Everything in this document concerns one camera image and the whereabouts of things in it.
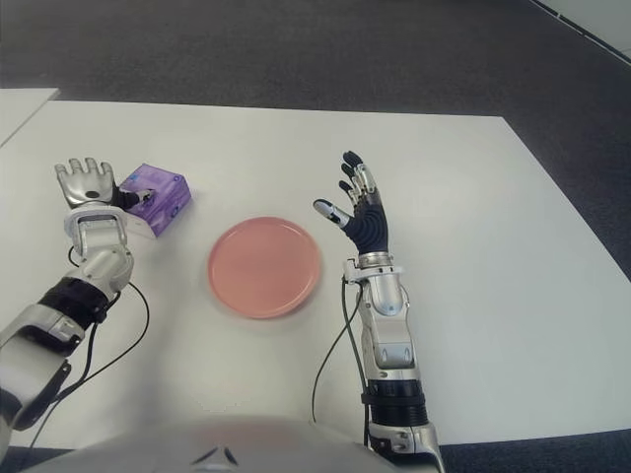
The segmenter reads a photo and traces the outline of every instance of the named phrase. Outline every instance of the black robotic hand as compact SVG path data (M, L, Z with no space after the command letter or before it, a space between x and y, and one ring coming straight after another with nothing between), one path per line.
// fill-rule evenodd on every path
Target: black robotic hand
M353 203L353 216L324 199L315 201L314 208L351 238L359 254L387 251L386 213L375 180L355 153L348 151L343 158L342 170L351 184L340 180L339 186Z

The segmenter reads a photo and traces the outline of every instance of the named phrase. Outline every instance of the gray carpet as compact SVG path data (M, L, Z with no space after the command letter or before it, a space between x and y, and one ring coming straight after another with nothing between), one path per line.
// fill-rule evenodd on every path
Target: gray carpet
M631 67L527 0L2 0L1 13L2 87L502 115L631 277ZM631 471L631 433L617 435L590 438L593 455L569 439L446 457L452 471Z

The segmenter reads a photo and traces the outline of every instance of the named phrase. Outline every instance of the purple cube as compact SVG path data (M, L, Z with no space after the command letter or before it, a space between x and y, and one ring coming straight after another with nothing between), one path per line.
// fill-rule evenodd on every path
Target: purple cube
M139 217L151 228L153 237L161 234L173 221L175 216L190 200L190 190L186 179L181 174L175 174L167 170L154 168L143 164L127 177L122 184L121 190L137 192L144 189L154 189L155 193L149 201L135 205L127 211L128 214ZM140 222L133 222L127 228L136 233L145 235L145 227Z

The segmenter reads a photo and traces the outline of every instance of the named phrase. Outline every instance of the black cable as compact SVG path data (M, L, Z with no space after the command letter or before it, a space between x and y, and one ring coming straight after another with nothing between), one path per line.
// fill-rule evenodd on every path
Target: black cable
M120 355L118 355L116 358L114 358L111 362L109 362L107 365L105 365L104 367L100 368L99 370L97 370L96 372L93 372L92 374L90 374L88 377L86 377L83 382L82 385L85 384L86 382L88 382L90 379L92 379L93 377L95 377L96 375L100 374L101 372L107 370L109 367L111 367L114 363L116 363L118 360L120 360L121 358L123 358L125 355L127 355L129 352L131 352L134 348L136 348L136 346L142 341L143 338L145 338L145 334L147 333L147 329L149 328L149 323L151 321L151 310L149 309L149 303L147 302L147 298L145 298L145 295L142 294L142 291L140 291L140 289L138 289L138 287L133 284L133 283L129 283L129 286L131 286L133 288L134 291L136 291L136 293L138 293L138 296L140 296L140 299L142 299L143 304L145 305L145 313L146 313L146 319L145 319L145 327L142 330L142 333L138 336L138 338L136 339L136 341L134 343L132 343L129 348L127 348L127 350L125 350L124 352L122 352Z
M351 347L353 348L353 355L355 356L355 362L357 363L357 370L359 371L359 378L362 381L362 391L366 393L366 377L364 376L364 368L362 367L362 358L359 355L359 350L357 349L357 343L355 343L355 336L353 335L353 329L351 328L351 321L348 318L348 309L346 308L346 285L348 283L344 278L342 278L342 313L344 314L344 321L346 322L346 326L348 329L346 332L348 333L348 338L351 341ZM356 307L359 308L360 300L357 300Z
M73 249L75 249L75 247L74 246L70 246L70 249L68 249L68 254L66 255L66 257L68 258L68 261L70 261L70 264L72 264L75 268L78 268L79 265L72 260L72 250Z
M88 376L88 372L90 371L90 366L92 364L92 354L93 354L94 346L95 346L95 336L97 335L97 327L98 327L98 325L94 324L92 326L92 331L90 332L90 338L88 340L88 354L86 356L86 365L85 365L85 367L83 369L83 372L81 373L81 376L79 377L79 379L76 382L74 382L70 386L66 387L63 391L59 392L54 397L54 399L52 400L52 402L54 402L55 404L48 411L48 413L46 414L46 417L44 417L43 421L39 425L39 428L37 429L37 432L35 433L35 436L33 437L33 440L31 440L31 444L29 445L29 449L25 453L25 456L24 456L22 462L20 463L20 469L19 470L22 470L26 466L26 464L29 462L29 460L31 459L31 454L33 453L33 448L35 446L35 443L37 442L37 439L39 438L39 435L41 434L41 431L43 430L44 426L46 425L46 422L48 421L48 418L50 417L50 415L53 413L53 411L57 408L57 406L59 405L59 403L63 399L68 397L77 388L79 388L81 386L83 381Z
M79 265L72 260L72 250L73 250L73 247L71 246L70 249L68 250L68 255L67 255L68 256L68 261L70 261L70 263L73 266L79 267ZM24 459L21 462L20 470L22 470L25 467L25 465L27 464L28 460L30 459L31 453L33 451L35 443L37 442L37 439L39 438L39 435L41 434L41 431L43 430L44 426L48 422L48 419L50 418L50 416L52 415L54 410L57 408L57 406L61 403L61 401L63 401L66 397L68 397L70 394L72 394L77 389L79 389L81 386L83 386L90 379L94 378L96 375L100 374L101 372L107 370L114 363L116 363L118 360L123 358L129 352L131 352L134 348L136 348L136 346L145 337L145 334L147 333L147 329L149 328L149 323L151 321L151 310L149 309L149 303L147 302L147 298L145 298L145 295L142 294L142 291L140 291L140 289L138 289L138 287L135 284L130 282L129 286L131 286L133 288L133 290L136 291L136 293L138 293L138 296L140 296L140 299L142 299L142 302L145 305L146 320L145 320L145 327L143 328L142 333L136 339L136 341L133 344L131 344L129 346L129 348L127 348L124 352L122 352L120 355L118 355L116 358L114 358L111 362L106 364L104 367L100 368L99 370L97 370L96 372L94 372L94 373L92 373L91 375L88 376L88 372L90 371L90 366L92 364L92 354L93 354L93 350L94 350L94 341L95 341L95 335L97 333L97 327L98 327L97 324L93 325L92 331L90 332L90 339L88 341L88 354L86 356L86 366L84 367L83 373L81 374L81 376L79 377L79 379L76 382L74 382L73 384L71 384L70 386L68 386L67 388L62 390L61 392L59 392L55 396L55 398L53 399L53 402L55 402L55 404L46 413L46 416L43 418L43 421L39 425L39 428L37 429L37 432L35 433L35 436L33 437L33 440L31 441L31 444L29 445L29 449L27 450L27 453L25 454L25 457L24 457ZM120 299L120 293L116 293L116 296L111 301L111 303L109 303L107 305L106 309L110 309L114 304L116 304L118 299Z
M357 299L357 303L355 304L355 308L353 309L353 313L351 314L351 318L349 320L349 323L353 321L353 319L355 318L355 315L357 315L357 310L359 309L359 303L362 299L362 295L364 293L364 288L362 286L359 287L359 296ZM342 329L340 330L340 332L337 334L337 337L335 337L335 340L333 341L333 344L331 345L331 348L328 349L328 352L326 353L326 356L324 357L324 360L322 361L321 365L319 366L319 369L317 370L317 375L315 376L315 381L314 381L314 388L312 389L312 418L314 419L314 423L317 422L316 420L316 390L317 390L317 382L319 381L319 377L322 374L322 371L324 370L324 367L326 366L326 363L328 362L328 359L330 358L331 354L333 353L333 350L335 350L335 347L337 346L337 342L339 342L340 338L342 338L342 335L344 335L344 332L348 329L348 327L350 327L350 325L348 323L344 323L344 326L342 327Z
M368 383L366 382L366 376L364 375L364 367L362 367L362 359L359 355L359 350L357 350L357 343L355 343L355 336L353 335L353 328L350 324L350 319L348 318L348 309L346 308L346 285L348 282L342 278L342 313L344 314L344 320L346 321L346 325L348 326L348 338L351 340L351 347L353 348L353 355L355 356L355 362L357 363L357 370L359 372L359 377L362 381L362 394L368 393ZM361 299L357 300L356 307L359 307ZM368 426L369 426L369 409L368 405L364 404L364 446L368 446Z
M344 332L348 332L348 336L351 340L351 347L353 348L353 355L355 356L355 362L357 363L359 377L362 383L362 393L366 394L367 389L368 389L368 386L366 384L366 377L364 376L364 369L362 367L362 361L359 355L359 351L357 349L357 343L355 342L355 336L353 335L353 329L351 327L351 322L355 318L355 315L357 315L357 311L359 310L359 304L362 301L362 296L364 294L364 287L362 285L360 285L359 287L359 293L357 295L357 302L355 303L355 307L353 308L353 313L351 314L349 318L348 309L346 307L346 286L347 285L348 285L348 282L344 278L342 278L342 312L344 314L344 326L340 330L337 337L335 337L335 340L333 341L333 344L331 345L331 347L328 349L328 352L326 353L324 360L322 361L321 365L319 366L319 369L317 370L317 375L315 376L314 388L312 390L312 418L314 420L314 423L317 422L316 420L317 382L319 381L319 377L322 373L322 370L326 366L328 359L330 358L331 354L333 353L333 350L337 346L337 343L342 338L342 335L344 335ZM369 423L369 409L368 409L368 406L365 405L364 406L364 446L368 446L368 423Z

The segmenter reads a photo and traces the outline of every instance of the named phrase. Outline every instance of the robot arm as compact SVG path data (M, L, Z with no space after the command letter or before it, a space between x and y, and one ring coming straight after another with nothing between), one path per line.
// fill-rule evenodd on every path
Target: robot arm
M344 154L342 170L352 185L339 186L350 197L354 215L326 200L315 209L355 243L359 258L348 260L344 277L362 285L362 351L367 386L362 402L370 406L369 438L373 450L393 458L430 454L441 472L443 460L436 431L427 417L414 345L407 326L409 298L399 281L400 267L387 250L387 221L370 171L353 152Z
M70 160L57 178L72 210L65 220L79 266L0 332L0 461L11 430L32 426L53 402L71 366L67 361L93 323L129 282L133 257L126 247L125 214L152 191L123 193L111 167Z

